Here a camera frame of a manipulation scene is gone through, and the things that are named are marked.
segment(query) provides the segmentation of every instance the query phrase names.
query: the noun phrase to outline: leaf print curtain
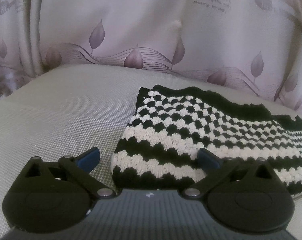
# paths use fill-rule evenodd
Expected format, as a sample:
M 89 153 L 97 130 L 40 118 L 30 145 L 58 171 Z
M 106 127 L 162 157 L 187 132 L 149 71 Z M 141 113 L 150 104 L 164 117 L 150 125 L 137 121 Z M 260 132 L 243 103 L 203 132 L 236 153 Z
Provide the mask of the leaf print curtain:
M 0 0 L 0 100 L 63 64 L 185 76 L 302 113 L 302 0 Z

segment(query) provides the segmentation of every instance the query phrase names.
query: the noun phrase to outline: knitted sweater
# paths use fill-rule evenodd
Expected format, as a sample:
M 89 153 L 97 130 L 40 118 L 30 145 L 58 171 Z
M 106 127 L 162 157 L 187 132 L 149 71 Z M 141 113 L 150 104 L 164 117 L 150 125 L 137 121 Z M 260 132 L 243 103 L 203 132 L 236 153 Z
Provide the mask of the knitted sweater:
M 291 194 L 302 193 L 302 119 L 238 105 L 196 87 L 141 88 L 136 112 L 111 159 L 118 188 L 183 190 L 205 177 L 196 162 L 216 156 L 267 159 Z

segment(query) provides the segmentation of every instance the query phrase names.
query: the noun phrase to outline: striped knit garment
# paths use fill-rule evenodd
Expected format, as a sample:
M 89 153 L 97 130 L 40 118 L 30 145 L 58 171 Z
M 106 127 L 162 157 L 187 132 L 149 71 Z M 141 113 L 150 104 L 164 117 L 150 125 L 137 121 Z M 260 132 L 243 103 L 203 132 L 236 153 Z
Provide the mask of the striped knit garment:
M 202 147 L 243 162 L 263 157 L 292 195 L 302 194 L 302 119 L 196 87 L 140 89 L 136 113 L 111 159 L 114 183 L 183 190 L 205 177 L 196 162 Z

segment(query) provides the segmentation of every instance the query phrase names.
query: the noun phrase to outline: woven mesh fabric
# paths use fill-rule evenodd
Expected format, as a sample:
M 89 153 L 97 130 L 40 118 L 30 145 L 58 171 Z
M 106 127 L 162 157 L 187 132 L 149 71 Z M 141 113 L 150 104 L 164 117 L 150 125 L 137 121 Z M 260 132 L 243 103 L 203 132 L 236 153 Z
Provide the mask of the woven mesh fabric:
M 172 89 L 197 86 L 238 104 L 263 103 L 272 114 L 295 117 L 291 110 L 260 98 L 164 73 L 97 65 L 50 71 L 0 102 L 0 237 L 9 229 L 2 200 L 32 156 L 56 161 L 96 146 L 101 161 L 91 175 L 113 187 L 111 154 L 135 112 L 139 88 L 156 84 Z

